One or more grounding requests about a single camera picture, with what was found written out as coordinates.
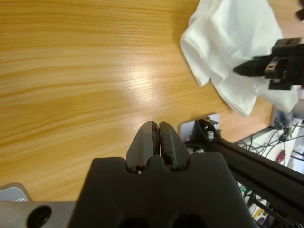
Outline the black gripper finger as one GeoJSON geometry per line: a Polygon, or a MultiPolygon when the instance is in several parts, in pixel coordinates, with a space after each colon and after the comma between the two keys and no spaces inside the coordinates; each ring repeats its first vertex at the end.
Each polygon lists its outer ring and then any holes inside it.
{"type": "Polygon", "coordinates": [[[129,169],[141,169],[148,160],[160,154],[160,129],[156,122],[147,121],[136,133],[126,154],[129,169]]]}
{"type": "Polygon", "coordinates": [[[161,157],[165,165],[171,169],[185,169],[190,154],[183,141],[167,122],[160,122],[159,129],[161,157]]]}
{"type": "Polygon", "coordinates": [[[273,59],[273,55],[256,56],[251,60],[235,67],[233,72],[247,77],[263,77],[264,71],[273,59]]]}

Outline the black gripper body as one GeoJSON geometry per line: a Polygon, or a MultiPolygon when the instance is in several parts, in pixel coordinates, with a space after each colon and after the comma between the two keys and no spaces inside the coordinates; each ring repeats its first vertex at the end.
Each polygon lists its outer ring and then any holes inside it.
{"type": "Polygon", "coordinates": [[[264,70],[270,90],[304,87],[304,41],[302,38],[278,40],[272,47],[271,61],[264,70]]]}

